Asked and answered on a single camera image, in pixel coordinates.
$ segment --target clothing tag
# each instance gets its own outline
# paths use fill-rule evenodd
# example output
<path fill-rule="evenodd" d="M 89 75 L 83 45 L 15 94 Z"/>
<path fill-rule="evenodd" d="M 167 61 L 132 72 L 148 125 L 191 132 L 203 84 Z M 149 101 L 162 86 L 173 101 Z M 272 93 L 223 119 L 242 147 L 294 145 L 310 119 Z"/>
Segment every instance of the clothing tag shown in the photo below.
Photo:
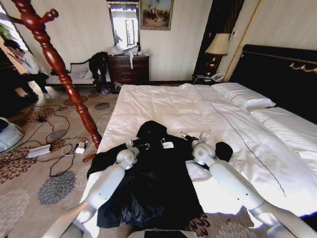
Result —
<path fill-rule="evenodd" d="M 164 142 L 162 145 L 163 145 L 163 149 L 174 148 L 173 142 Z"/>

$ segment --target floral rug pattern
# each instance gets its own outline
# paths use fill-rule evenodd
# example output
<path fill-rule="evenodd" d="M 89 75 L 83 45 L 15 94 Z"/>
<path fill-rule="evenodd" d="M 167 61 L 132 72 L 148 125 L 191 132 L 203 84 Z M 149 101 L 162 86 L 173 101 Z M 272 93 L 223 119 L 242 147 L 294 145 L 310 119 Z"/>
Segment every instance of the floral rug pattern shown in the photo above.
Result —
<path fill-rule="evenodd" d="M 101 113 L 113 111 L 118 95 L 101 95 L 91 88 L 79 91 L 103 135 L 111 113 Z M 83 124 L 65 91 L 50 88 L 49 93 L 51 99 L 40 97 L 36 104 L 9 118 L 22 127 L 25 135 L 17 145 L 0 153 L 0 238 L 42 237 L 66 209 L 79 203 L 85 189 L 91 162 L 82 159 L 97 150 L 86 130 L 78 133 Z M 47 122 L 38 122 L 39 117 Z M 84 154 L 63 156 L 79 142 L 87 142 Z M 25 158 L 31 148 L 46 144 L 51 144 L 50 153 Z M 59 176 L 50 177 L 50 173 Z M 265 228 L 249 229 L 252 225 L 246 210 L 241 209 L 237 215 L 203 214 L 184 229 L 206 238 L 267 237 Z M 133 227 L 122 224 L 101 229 L 99 237 L 124 238 L 132 232 Z"/>

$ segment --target white duvet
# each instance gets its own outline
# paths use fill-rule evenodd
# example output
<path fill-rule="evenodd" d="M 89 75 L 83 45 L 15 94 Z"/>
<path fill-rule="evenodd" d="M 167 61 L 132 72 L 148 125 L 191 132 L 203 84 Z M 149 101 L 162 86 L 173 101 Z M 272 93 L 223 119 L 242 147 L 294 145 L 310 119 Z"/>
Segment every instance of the white duvet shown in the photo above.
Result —
<path fill-rule="evenodd" d="M 124 85 L 105 130 L 99 152 L 135 139 L 140 126 L 155 120 L 169 134 L 181 131 L 199 136 L 211 134 L 208 144 L 224 141 L 233 149 L 230 164 L 245 176 L 270 203 L 297 216 L 317 211 L 317 176 L 298 155 L 268 131 L 249 112 L 239 108 L 212 87 L 184 84 L 179 87 Z M 191 177 L 203 176 L 200 167 L 189 163 Z M 90 175 L 84 199 L 102 172 Z M 236 214 L 241 204 L 217 182 L 193 182 L 206 213 Z M 98 236 L 97 216 L 85 224 Z"/>

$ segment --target mirror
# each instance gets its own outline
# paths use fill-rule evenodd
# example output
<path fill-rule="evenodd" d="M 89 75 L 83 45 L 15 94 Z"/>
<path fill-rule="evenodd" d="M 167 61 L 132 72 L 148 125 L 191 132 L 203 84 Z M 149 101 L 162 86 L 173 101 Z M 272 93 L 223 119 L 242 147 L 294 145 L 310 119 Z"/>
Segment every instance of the mirror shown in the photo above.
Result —
<path fill-rule="evenodd" d="M 114 44 L 126 50 L 139 42 L 139 3 L 108 1 Z"/>

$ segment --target carved wooden post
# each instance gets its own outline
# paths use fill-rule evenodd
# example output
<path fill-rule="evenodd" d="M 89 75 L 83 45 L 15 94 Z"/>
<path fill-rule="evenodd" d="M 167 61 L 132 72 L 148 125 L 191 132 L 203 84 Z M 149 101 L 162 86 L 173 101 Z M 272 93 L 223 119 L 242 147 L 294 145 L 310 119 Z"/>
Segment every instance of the carved wooden post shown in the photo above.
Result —
<path fill-rule="evenodd" d="M 45 13 L 43 17 L 40 17 L 36 14 L 34 8 L 32 7 L 31 0 L 12 1 L 21 13 L 21 20 L 23 24 L 32 31 L 35 40 L 40 43 L 43 49 L 43 54 L 46 60 L 57 72 L 58 79 L 65 86 L 69 99 L 76 106 L 77 113 L 80 115 L 85 128 L 90 133 L 96 148 L 98 148 L 101 136 L 97 131 L 96 124 L 89 114 L 87 107 L 83 104 L 80 94 L 72 85 L 71 77 L 66 72 L 65 63 L 58 54 L 57 50 L 51 44 L 50 37 L 45 30 L 45 23 L 52 21 L 55 17 L 58 17 L 58 12 L 55 9 L 51 9 L 49 12 Z"/>

